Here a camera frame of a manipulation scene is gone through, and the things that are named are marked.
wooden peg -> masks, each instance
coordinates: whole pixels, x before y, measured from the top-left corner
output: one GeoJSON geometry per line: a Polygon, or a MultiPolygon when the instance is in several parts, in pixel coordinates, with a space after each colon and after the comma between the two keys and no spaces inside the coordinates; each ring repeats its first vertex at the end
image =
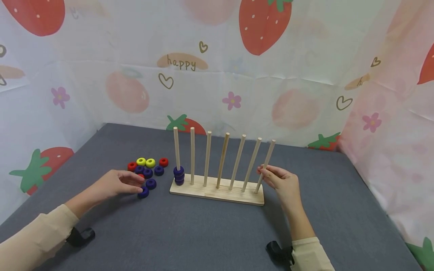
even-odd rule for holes
{"type": "Polygon", "coordinates": [[[211,152],[211,131],[208,131],[207,132],[207,153],[205,155],[204,187],[207,186],[208,168],[210,165],[210,152],[211,152]]]}
{"type": "Polygon", "coordinates": [[[181,170],[181,161],[179,159],[178,127],[173,127],[173,136],[175,138],[176,169],[181,170]]]}
{"type": "Polygon", "coordinates": [[[250,172],[252,171],[253,164],[255,163],[256,155],[258,154],[259,145],[261,144],[261,140],[262,140],[262,138],[260,138],[260,137],[258,137],[258,139],[256,140],[255,149],[253,150],[252,158],[250,159],[250,164],[249,164],[249,167],[247,169],[246,178],[244,179],[243,188],[241,190],[242,192],[246,191],[246,186],[247,186],[247,183],[249,182],[249,178],[250,178],[250,172]]]}
{"type": "Polygon", "coordinates": [[[190,128],[190,146],[191,146],[191,185],[194,185],[194,153],[195,153],[195,149],[194,149],[194,127],[190,128]]]}
{"type": "MultiPolygon", "coordinates": [[[[270,162],[271,153],[273,152],[273,149],[274,149],[274,145],[275,145],[275,144],[276,144],[276,141],[275,141],[274,139],[271,140],[271,144],[270,144],[270,147],[268,148],[267,156],[265,157],[264,166],[263,166],[262,168],[267,168],[268,163],[270,162]]],[[[261,173],[261,175],[259,176],[258,184],[256,185],[255,194],[258,193],[263,178],[264,178],[264,176],[263,176],[263,174],[261,173]]]]}
{"type": "Polygon", "coordinates": [[[230,179],[229,190],[232,190],[232,188],[233,188],[233,182],[235,181],[235,176],[237,174],[238,164],[240,163],[241,153],[243,152],[243,147],[244,147],[245,141],[246,141],[246,135],[243,134],[241,136],[240,146],[238,147],[237,158],[235,159],[235,165],[233,167],[232,178],[230,179]]]}
{"type": "Polygon", "coordinates": [[[226,133],[226,135],[224,137],[223,150],[221,151],[221,158],[220,158],[220,166],[218,168],[216,188],[220,188],[220,179],[221,179],[221,174],[223,171],[223,164],[224,164],[224,158],[226,156],[227,144],[229,142],[229,135],[230,135],[229,133],[226,133]]]}

green strawberry leaf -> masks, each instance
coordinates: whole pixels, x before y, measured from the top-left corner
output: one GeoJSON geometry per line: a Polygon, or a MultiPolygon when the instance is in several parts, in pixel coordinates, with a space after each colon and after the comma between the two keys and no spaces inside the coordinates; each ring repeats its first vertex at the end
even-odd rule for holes
{"type": "Polygon", "coordinates": [[[328,148],[330,147],[330,143],[335,143],[337,141],[336,137],[340,135],[340,133],[336,133],[330,137],[324,137],[322,134],[318,135],[319,140],[314,141],[307,146],[314,149],[319,149],[321,147],[328,148]]]}
{"type": "Polygon", "coordinates": [[[173,118],[171,116],[167,116],[167,118],[170,120],[170,123],[166,127],[166,130],[172,131],[174,127],[178,127],[179,131],[185,131],[184,125],[188,125],[188,122],[185,121],[185,119],[187,118],[186,114],[182,114],[176,120],[173,120],[173,118]]]}
{"type": "Polygon", "coordinates": [[[433,251],[433,244],[431,243],[431,240],[428,237],[424,238],[423,248],[428,251],[433,251]]]}
{"type": "Polygon", "coordinates": [[[12,170],[10,175],[20,176],[21,179],[21,191],[26,193],[32,186],[39,187],[44,183],[42,176],[51,172],[51,167],[43,167],[42,165],[48,161],[48,157],[41,158],[41,150],[36,149],[33,151],[32,158],[30,159],[29,166],[25,170],[12,170]]]}
{"type": "Polygon", "coordinates": [[[426,270],[434,270],[434,251],[431,240],[428,237],[424,238],[422,247],[408,243],[405,244],[420,265],[423,265],[426,270]]]}
{"type": "MultiPolygon", "coordinates": [[[[274,3],[275,0],[268,0],[268,5],[271,6],[271,4],[274,3]]],[[[279,12],[283,12],[284,8],[283,8],[283,3],[292,3],[293,0],[276,0],[276,6],[277,6],[277,11],[279,12]]]]}

black clamp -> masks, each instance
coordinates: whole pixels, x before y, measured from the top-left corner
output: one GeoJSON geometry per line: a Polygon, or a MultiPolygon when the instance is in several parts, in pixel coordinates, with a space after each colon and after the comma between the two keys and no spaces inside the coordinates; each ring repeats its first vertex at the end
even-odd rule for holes
{"type": "Polygon", "coordinates": [[[292,255],[293,248],[286,247],[281,249],[277,241],[271,241],[267,244],[266,250],[271,259],[278,264],[282,265],[294,265],[294,258],[292,255]]]}
{"type": "Polygon", "coordinates": [[[92,228],[87,228],[81,233],[74,227],[71,231],[71,235],[66,241],[75,248],[80,248],[87,245],[93,239],[95,239],[95,231],[92,228]]]}

stacked blue rings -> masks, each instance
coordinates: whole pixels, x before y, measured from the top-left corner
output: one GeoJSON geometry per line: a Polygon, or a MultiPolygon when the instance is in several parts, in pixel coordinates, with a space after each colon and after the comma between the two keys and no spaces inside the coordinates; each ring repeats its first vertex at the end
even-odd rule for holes
{"type": "Polygon", "coordinates": [[[179,170],[176,167],[173,169],[173,175],[175,176],[175,184],[181,186],[184,184],[184,168],[180,167],[179,170]]]}

gray tabletop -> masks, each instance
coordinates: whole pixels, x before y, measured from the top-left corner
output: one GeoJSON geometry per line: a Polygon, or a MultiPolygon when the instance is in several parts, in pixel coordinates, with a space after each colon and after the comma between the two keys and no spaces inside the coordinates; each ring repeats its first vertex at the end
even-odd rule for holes
{"type": "MultiPolygon", "coordinates": [[[[190,135],[179,134],[181,164],[190,172],[190,135]]],[[[230,179],[239,140],[230,139],[223,178],[230,179]]],[[[243,180],[255,142],[246,141],[237,180],[243,180]]],[[[209,175],[216,176],[223,138],[212,139],[209,175]]],[[[261,144],[256,164],[265,160],[261,144]]],[[[204,170],[206,137],[196,136],[196,174],[204,170]]],[[[138,157],[169,159],[157,188],[143,200],[118,196],[78,223],[96,238],[81,249],[65,245],[39,270],[283,270],[265,246],[290,245],[289,228],[274,191],[265,206],[171,195],[173,132],[106,124],[0,226],[4,241],[39,213],[49,212],[109,169],[138,157]]],[[[270,164],[299,176],[306,213],[336,270],[419,270],[398,231],[341,153],[276,145],[270,164]]],[[[251,181],[257,176],[252,172],[251,181]]]]}

